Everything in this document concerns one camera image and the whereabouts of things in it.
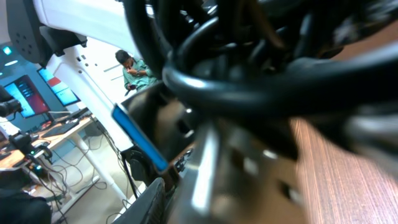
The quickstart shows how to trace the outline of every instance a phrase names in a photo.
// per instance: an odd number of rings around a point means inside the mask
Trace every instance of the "computer monitor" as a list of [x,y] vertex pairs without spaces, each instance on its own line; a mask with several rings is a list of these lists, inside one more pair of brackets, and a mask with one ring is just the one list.
[[45,68],[37,71],[47,85],[51,88],[55,96],[63,106],[68,106],[80,101],[79,97],[72,92],[72,90],[61,80],[55,77],[51,72]]
[[21,103],[21,115],[24,118],[50,111],[36,86],[28,75],[24,75],[4,87],[6,91]]

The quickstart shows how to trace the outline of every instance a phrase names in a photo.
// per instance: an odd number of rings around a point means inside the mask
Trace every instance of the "white wall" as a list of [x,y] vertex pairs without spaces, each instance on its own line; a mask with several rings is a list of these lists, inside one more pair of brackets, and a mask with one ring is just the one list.
[[0,44],[9,42],[6,0],[0,0]]
[[[98,66],[103,71],[106,71],[103,74],[105,75],[105,79],[109,80],[109,85],[113,90],[112,96],[108,97],[115,103],[122,102],[127,98],[124,96],[127,90],[124,88],[123,68],[115,58],[115,53],[120,49],[90,37],[87,39],[87,47],[89,47],[93,55],[95,55],[95,59],[99,62]],[[141,58],[138,50],[129,53],[135,57]]]

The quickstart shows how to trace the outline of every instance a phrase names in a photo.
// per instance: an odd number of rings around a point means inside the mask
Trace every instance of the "ceiling light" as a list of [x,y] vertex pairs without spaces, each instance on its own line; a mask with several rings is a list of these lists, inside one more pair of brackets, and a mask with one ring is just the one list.
[[12,61],[12,62],[8,62],[6,63],[4,66],[10,66],[10,65],[14,65],[15,63],[17,63],[18,60]]
[[6,53],[6,55],[10,55],[12,53],[12,51],[9,47],[3,48],[2,51],[4,51],[4,53]]

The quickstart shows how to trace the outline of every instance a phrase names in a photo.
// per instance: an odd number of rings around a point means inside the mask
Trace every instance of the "green shirt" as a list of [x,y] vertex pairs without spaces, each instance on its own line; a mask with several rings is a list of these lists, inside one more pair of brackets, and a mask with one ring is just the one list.
[[123,68],[123,77],[124,77],[124,87],[127,89],[128,84],[132,84],[136,86],[137,91],[143,90],[148,86],[157,82],[157,78],[155,78],[152,74],[152,71],[148,68],[145,62],[142,59],[134,58],[134,63],[132,68],[137,71],[145,70],[147,75],[146,76],[136,76],[131,75],[127,72],[125,68]]

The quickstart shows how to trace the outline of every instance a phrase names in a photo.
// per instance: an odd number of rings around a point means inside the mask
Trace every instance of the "keyboard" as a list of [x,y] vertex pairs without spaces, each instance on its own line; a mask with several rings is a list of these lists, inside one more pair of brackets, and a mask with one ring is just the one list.
[[72,128],[76,127],[78,124],[79,124],[79,122],[74,122],[74,123],[63,124],[62,126],[59,126],[59,127],[55,127],[53,129],[51,129],[50,131],[48,131],[47,133],[45,133],[42,136],[42,138],[57,136],[59,134],[65,134]]

